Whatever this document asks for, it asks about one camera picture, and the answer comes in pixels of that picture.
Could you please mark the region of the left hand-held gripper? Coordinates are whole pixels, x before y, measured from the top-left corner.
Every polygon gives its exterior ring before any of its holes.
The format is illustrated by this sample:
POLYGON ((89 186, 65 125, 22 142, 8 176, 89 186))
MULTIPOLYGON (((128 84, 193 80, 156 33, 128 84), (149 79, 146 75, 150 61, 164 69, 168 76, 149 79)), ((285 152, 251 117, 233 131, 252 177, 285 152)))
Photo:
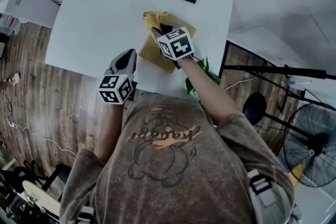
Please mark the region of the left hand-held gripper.
POLYGON ((135 49, 128 49, 111 61, 98 88, 105 103, 124 104, 132 94, 136 62, 137 52, 135 49))

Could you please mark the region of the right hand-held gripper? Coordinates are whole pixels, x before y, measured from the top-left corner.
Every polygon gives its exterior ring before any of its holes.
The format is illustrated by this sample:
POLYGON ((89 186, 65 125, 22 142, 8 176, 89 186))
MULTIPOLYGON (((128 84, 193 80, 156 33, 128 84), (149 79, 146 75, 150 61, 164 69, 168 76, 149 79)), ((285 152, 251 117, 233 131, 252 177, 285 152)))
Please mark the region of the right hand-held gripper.
POLYGON ((192 38, 186 27, 173 24, 160 24, 161 30, 151 28, 151 36, 156 39, 164 57, 173 61, 177 69, 180 69, 178 60, 190 57, 195 48, 192 38))

